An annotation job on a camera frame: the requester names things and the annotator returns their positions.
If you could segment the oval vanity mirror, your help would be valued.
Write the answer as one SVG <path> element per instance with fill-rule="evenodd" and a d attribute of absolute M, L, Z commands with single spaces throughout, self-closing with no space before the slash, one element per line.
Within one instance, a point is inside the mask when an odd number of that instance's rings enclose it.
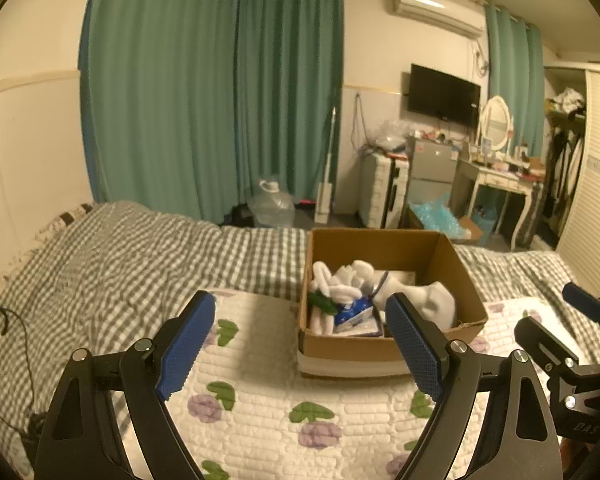
<path fill-rule="evenodd" d="M 508 147 L 509 133 L 513 131 L 513 116 L 501 96 L 492 96 L 483 107 L 478 121 L 478 144 L 490 143 L 494 152 Z"/>

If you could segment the teal curtain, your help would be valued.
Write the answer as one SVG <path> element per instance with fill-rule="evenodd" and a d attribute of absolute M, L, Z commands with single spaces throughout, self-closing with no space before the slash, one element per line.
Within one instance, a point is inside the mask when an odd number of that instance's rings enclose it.
<path fill-rule="evenodd" d="M 313 200 L 343 69 L 343 0 L 88 0 L 83 142 L 100 202 L 220 223 L 262 178 Z"/>
<path fill-rule="evenodd" d="M 509 10 L 484 7 L 489 41 L 489 96 L 501 96 L 513 117 L 513 146 L 527 144 L 540 157 L 544 136 L 544 55 L 534 25 Z"/>

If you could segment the white floral quilted pad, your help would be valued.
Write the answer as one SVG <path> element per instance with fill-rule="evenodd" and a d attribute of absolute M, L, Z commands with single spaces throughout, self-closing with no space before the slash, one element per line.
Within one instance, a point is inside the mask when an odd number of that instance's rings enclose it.
<path fill-rule="evenodd" d="M 207 479 L 392 479 L 434 401 L 408 376 L 304 377 L 296 306 L 218 289 L 216 321 L 166 407 Z"/>

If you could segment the white dressing table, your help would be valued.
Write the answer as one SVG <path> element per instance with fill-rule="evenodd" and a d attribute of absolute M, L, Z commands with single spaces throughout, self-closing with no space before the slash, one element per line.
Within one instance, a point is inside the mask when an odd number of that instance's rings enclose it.
<path fill-rule="evenodd" d="M 505 172 L 460 160 L 457 163 L 449 208 L 459 217 L 470 217 L 478 208 L 494 212 L 492 232 L 498 234 L 506 221 L 513 221 L 509 248 L 531 246 L 538 224 L 544 184 L 516 172 Z"/>

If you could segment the white louvered wardrobe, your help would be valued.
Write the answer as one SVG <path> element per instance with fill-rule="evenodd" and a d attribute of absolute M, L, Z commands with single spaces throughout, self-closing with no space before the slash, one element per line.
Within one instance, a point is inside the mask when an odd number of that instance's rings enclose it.
<path fill-rule="evenodd" d="M 556 252 L 577 282 L 600 297 L 600 64 L 553 62 L 545 65 L 545 75 L 557 91 L 570 87 L 585 97 L 578 182 Z"/>

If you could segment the teal right curtain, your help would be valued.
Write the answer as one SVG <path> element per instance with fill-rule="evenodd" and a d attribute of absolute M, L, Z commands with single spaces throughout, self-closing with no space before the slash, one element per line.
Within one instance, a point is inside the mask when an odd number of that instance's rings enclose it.
<path fill-rule="evenodd" d="M 513 146 L 527 144 L 540 157 L 544 136 L 544 55 L 534 25 L 509 10 L 484 7 L 489 41 L 489 96 L 501 96 L 513 117 Z"/>

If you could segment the white air conditioner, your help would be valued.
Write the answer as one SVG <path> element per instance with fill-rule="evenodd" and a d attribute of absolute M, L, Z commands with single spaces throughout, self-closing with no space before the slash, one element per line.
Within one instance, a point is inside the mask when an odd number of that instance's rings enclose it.
<path fill-rule="evenodd" d="M 451 0 L 393 0 L 393 12 L 469 39 L 479 39 L 486 32 L 481 11 Z"/>

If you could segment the black wall television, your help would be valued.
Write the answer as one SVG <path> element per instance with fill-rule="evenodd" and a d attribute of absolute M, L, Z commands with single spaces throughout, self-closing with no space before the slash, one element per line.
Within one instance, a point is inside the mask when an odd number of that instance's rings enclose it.
<path fill-rule="evenodd" d="M 407 109 L 475 129 L 481 87 L 473 82 L 413 64 L 408 78 Z"/>

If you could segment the silver mini fridge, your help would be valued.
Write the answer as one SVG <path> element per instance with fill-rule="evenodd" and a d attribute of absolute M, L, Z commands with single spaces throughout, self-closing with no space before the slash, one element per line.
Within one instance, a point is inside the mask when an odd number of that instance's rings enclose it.
<path fill-rule="evenodd" d="M 408 144 L 408 154 L 408 202 L 418 205 L 449 197 L 458 159 L 455 146 L 413 138 Z"/>

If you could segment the blue plastic bag pile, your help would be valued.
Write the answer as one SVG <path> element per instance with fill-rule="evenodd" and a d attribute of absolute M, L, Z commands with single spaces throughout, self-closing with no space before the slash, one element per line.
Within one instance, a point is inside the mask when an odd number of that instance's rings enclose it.
<path fill-rule="evenodd" d="M 471 230 L 460 225 L 460 220 L 445 205 L 447 198 L 445 195 L 432 202 L 410 203 L 410 209 L 424 229 L 443 233 L 450 240 L 469 240 Z"/>

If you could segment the grey checked bed cover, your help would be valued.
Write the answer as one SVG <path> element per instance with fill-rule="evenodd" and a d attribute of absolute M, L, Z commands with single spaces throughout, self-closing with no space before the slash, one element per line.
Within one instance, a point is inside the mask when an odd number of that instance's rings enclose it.
<path fill-rule="evenodd" d="M 298 350 L 310 232 L 216 226 L 115 202 L 38 234 L 0 277 L 0 452 L 15 473 L 34 475 L 20 436 L 50 408 L 73 350 L 102 356 L 130 348 L 200 290 L 290 301 Z M 600 363 L 600 328 L 562 299 L 572 279 L 562 258 L 453 245 L 488 315 L 471 348 L 506 356 L 515 324 L 529 315 L 582 362 Z"/>

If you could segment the clear water jug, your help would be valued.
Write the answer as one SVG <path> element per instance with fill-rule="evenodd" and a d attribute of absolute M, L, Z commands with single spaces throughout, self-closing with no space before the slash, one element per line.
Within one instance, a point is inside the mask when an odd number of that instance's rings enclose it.
<path fill-rule="evenodd" d="M 275 179 L 261 178 L 248 198 L 247 206 L 258 228 L 294 226 L 294 200 Z"/>

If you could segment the grey knit glove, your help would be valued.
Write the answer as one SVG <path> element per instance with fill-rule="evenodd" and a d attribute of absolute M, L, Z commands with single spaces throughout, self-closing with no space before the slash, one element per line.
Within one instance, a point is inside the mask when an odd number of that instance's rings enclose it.
<path fill-rule="evenodd" d="M 370 299 L 379 311 L 385 311 L 388 299 L 399 292 L 411 301 L 423 318 L 434 322 L 440 330 L 450 330 L 454 326 L 455 299 L 441 282 L 420 286 L 405 285 L 386 271 L 375 285 Z"/>

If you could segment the light blue tissue pack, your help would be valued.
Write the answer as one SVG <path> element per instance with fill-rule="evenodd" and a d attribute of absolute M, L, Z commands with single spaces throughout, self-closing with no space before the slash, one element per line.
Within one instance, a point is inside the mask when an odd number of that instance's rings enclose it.
<path fill-rule="evenodd" d="M 342 307 L 335 315 L 334 333 L 344 333 L 373 316 L 374 305 L 365 296 Z"/>

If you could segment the brown cardboard box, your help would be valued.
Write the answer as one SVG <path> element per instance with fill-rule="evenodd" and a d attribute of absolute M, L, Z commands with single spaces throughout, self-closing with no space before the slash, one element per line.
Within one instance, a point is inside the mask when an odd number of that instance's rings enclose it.
<path fill-rule="evenodd" d="M 298 314 L 298 367 L 329 378 L 408 372 L 389 304 L 407 299 L 449 340 L 469 344 L 488 315 L 449 237 L 425 230 L 315 229 Z"/>

